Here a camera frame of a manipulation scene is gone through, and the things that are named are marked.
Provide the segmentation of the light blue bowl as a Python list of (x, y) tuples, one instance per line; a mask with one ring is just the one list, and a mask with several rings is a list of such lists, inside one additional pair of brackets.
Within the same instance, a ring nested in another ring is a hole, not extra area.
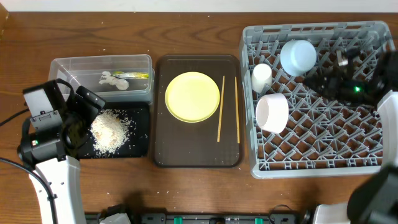
[(280, 52), (280, 62), (284, 71), (291, 76), (301, 76), (316, 64), (315, 47), (306, 40), (288, 41)]

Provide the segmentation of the cooked rice pile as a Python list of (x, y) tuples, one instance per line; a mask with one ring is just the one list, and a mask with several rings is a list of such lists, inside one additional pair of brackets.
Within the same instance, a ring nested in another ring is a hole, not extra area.
[(121, 148), (129, 139), (132, 120), (121, 110), (102, 110), (92, 122), (90, 131), (97, 156), (108, 156)]

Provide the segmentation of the pink bowl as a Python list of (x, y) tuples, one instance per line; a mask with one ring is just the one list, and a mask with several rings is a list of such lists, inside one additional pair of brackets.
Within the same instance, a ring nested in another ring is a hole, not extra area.
[(279, 134), (289, 119), (289, 106), (281, 93), (262, 96), (255, 111), (257, 125), (264, 131)]

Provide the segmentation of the small white green cup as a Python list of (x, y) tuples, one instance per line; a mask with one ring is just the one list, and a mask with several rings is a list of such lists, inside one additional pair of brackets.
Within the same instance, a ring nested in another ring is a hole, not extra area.
[(272, 85), (272, 69), (265, 63), (258, 64), (254, 67), (251, 75), (252, 89), (261, 93), (266, 85)]

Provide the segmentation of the wooden chopstick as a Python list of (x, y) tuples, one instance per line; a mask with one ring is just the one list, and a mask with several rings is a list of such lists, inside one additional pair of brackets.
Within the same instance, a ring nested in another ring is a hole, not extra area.
[(222, 86), (221, 86), (221, 95), (220, 95), (220, 112), (218, 119), (218, 133), (217, 133), (217, 142), (220, 142), (221, 139), (221, 125), (222, 125), (222, 116), (223, 116), (223, 100), (224, 100), (224, 84), (225, 84), (225, 76), (223, 76)]
[(237, 143), (240, 144), (240, 128), (239, 128), (239, 100), (238, 100), (238, 82), (237, 77), (234, 78), (234, 95), (235, 95), (235, 110), (236, 110), (236, 134)]

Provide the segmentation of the yellow plate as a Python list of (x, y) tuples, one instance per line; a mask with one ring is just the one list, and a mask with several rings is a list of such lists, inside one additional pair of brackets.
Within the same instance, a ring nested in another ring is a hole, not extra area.
[(215, 113), (221, 97), (211, 77), (200, 72), (185, 72), (168, 84), (164, 99), (173, 117), (186, 123), (199, 123)]

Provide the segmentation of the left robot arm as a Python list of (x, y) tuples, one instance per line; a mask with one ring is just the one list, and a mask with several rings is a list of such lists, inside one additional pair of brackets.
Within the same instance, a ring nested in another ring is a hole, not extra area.
[(31, 116), (22, 125), (18, 153), (32, 169), (42, 222), (86, 223), (78, 151), (105, 101), (83, 86), (64, 97), (55, 80), (28, 88), (23, 96)]

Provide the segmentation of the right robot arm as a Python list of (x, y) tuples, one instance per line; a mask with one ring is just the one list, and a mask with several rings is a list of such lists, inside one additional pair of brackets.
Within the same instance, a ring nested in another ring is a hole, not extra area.
[(382, 125), (382, 165), (345, 203), (318, 205), (312, 223), (397, 224), (397, 51), (381, 54), (370, 80), (357, 80), (359, 50), (337, 52), (332, 71), (307, 76), (303, 84), (328, 100), (376, 109)]

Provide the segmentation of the clear plastic waste bin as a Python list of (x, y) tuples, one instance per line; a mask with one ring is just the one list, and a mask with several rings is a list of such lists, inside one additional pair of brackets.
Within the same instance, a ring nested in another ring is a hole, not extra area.
[[(109, 84), (99, 84), (103, 71), (143, 72), (148, 79), (125, 79), (127, 90), (118, 90)], [(155, 72), (152, 59), (147, 54), (105, 55), (90, 57), (56, 58), (50, 64), (49, 80), (62, 79), (71, 84), (74, 90), (84, 86), (107, 102), (153, 102)]]

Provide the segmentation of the grey dishwasher rack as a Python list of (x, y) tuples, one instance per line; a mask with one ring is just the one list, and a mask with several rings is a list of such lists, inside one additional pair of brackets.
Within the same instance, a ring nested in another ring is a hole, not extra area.
[[(394, 49), (383, 21), (249, 26), (239, 44), (251, 174), (257, 179), (373, 174), (382, 162), (382, 127), (375, 110), (327, 100), (303, 85), (303, 76), (287, 74), (280, 51), (291, 40), (306, 40), (316, 50), (311, 75), (324, 74), (337, 62), (336, 51), (358, 48), (354, 78), (368, 81), (377, 60)], [(272, 85), (252, 89), (254, 67), (272, 69)], [(289, 119), (279, 134), (262, 130), (255, 110), (262, 95), (281, 93)]]

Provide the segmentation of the black waste tray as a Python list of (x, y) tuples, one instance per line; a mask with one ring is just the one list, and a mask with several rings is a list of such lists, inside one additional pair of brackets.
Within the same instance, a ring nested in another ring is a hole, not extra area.
[(81, 159), (107, 159), (123, 157), (142, 157), (147, 154), (150, 139), (150, 110), (143, 102), (107, 103), (102, 113), (113, 114), (124, 125), (126, 133), (123, 143), (114, 149), (95, 147), (92, 134), (79, 150)]

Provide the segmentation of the crumpled white tissue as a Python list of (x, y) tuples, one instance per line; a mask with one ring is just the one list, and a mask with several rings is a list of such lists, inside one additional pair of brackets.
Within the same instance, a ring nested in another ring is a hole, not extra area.
[(108, 71), (103, 71), (99, 84), (109, 84), (115, 86), (118, 90), (124, 91), (129, 88), (129, 82), (123, 78), (117, 78)]

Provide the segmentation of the green yellow wrapper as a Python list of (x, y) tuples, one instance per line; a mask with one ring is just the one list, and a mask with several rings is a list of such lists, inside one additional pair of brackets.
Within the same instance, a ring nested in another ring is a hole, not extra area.
[(148, 73), (143, 73), (143, 72), (114, 72), (111, 74), (112, 76), (116, 78), (122, 78), (122, 79), (148, 79), (149, 74)]

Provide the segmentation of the dark brown serving tray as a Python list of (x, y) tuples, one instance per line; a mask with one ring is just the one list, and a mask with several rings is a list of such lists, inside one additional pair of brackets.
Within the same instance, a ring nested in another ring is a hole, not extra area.
[[(156, 65), (154, 127), (151, 153), (162, 168), (232, 168), (244, 154), (244, 105), (239, 60), (233, 55), (164, 55)], [(165, 105), (167, 85), (177, 75), (200, 72), (211, 77), (224, 100), (221, 139), (217, 142), (220, 106), (208, 119), (186, 123), (173, 117)], [(237, 143), (234, 78), (238, 82), (240, 144)]]

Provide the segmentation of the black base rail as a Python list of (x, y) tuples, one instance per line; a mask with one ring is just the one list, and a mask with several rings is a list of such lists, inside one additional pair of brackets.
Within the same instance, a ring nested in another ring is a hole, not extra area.
[(267, 214), (194, 214), (194, 213), (134, 213), (125, 205), (109, 207), (99, 213), (87, 213), (87, 223), (132, 224), (298, 224), (311, 223), (313, 212), (303, 214), (286, 205), (278, 205)]

